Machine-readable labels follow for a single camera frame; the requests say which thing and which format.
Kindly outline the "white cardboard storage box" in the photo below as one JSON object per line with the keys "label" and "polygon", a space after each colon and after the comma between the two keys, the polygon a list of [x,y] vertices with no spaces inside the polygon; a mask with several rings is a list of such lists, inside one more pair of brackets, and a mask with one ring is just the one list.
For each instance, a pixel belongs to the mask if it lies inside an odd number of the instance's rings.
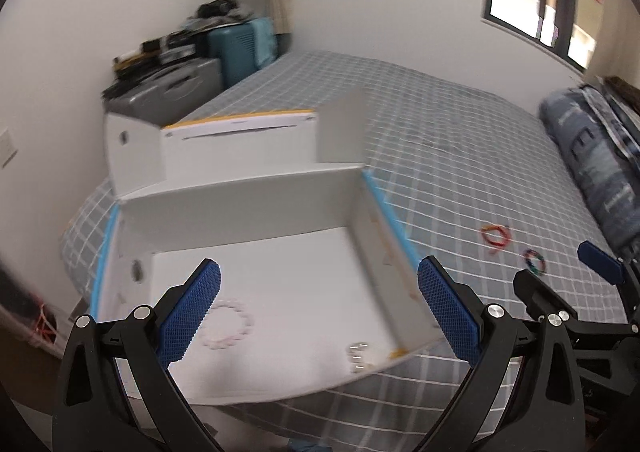
{"label": "white cardboard storage box", "polygon": [[215,261],[219,293],[169,368],[210,406],[329,390],[439,342],[418,255],[364,163],[368,118],[360,89],[167,128],[108,115],[116,205],[92,315],[154,305]]}

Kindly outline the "grey checked bed sheet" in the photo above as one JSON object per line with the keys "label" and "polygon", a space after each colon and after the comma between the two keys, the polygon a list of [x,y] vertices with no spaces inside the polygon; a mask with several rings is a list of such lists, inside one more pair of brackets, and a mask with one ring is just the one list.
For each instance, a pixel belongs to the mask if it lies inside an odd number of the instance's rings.
{"label": "grey checked bed sheet", "polygon": [[[552,286],[593,321],[620,320],[615,296],[576,257],[596,221],[541,122],[502,98],[394,64],[329,52],[290,54],[224,91],[196,118],[317,106],[353,86],[372,100],[367,160],[416,249],[432,251],[485,300],[523,306],[511,282],[522,258],[480,250],[484,221],[506,221],[539,250]],[[339,451],[407,451],[436,422],[465,365],[439,346],[333,394],[250,408],[279,435]]]}

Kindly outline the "teal suitcase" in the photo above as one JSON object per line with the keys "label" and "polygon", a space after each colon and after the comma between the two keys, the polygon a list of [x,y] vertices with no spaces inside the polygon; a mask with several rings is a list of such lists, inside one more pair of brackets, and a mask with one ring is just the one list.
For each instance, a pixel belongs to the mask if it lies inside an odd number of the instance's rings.
{"label": "teal suitcase", "polygon": [[278,42],[268,17],[214,29],[206,39],[209,56],[220,60],[226,89],[277,60]]}

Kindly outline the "white wall socket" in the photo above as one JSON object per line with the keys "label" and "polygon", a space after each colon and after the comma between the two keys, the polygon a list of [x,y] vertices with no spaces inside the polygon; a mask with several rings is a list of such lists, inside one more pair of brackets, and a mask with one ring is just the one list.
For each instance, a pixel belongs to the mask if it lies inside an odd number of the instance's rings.
{"label": "white wall socket", "polygon": [[6,167],[16,154],[17,148],[11,137],[11,132],[8,128],[3,128],[0,131],[0,168]]}

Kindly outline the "red string bracelet gold tube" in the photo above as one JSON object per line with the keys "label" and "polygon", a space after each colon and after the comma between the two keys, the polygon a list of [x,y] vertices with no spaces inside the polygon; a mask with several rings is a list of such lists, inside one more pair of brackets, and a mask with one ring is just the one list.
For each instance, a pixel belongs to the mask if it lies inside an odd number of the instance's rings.
{"label": "red string bracelet gold tube", "polygon": [[510,229],[502,224],[485,224],[480,228],[480,236],[489,246],[491,255],[506,249],[512,242]]}

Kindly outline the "grey hard suitcase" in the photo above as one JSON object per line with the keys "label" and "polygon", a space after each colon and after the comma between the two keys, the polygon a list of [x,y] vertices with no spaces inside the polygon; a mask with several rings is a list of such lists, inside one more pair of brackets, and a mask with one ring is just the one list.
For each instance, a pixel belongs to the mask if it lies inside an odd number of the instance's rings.
{"label": "grey hard suitcase", "polygon": [[116,97],[104,97],[104,112],[166,127],[221,94],[220,60],[194,58],[151,74]]}

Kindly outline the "blue grey folded duvet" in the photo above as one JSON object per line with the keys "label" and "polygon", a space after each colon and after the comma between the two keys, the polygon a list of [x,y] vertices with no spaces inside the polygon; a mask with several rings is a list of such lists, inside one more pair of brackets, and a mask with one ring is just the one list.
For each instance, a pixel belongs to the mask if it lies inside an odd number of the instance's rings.
{"label": "blue grey folded duvet", "polygon": [[639,253],[639,172],[592,115],[582,88],[548,95],[539,118],[616,255]]}

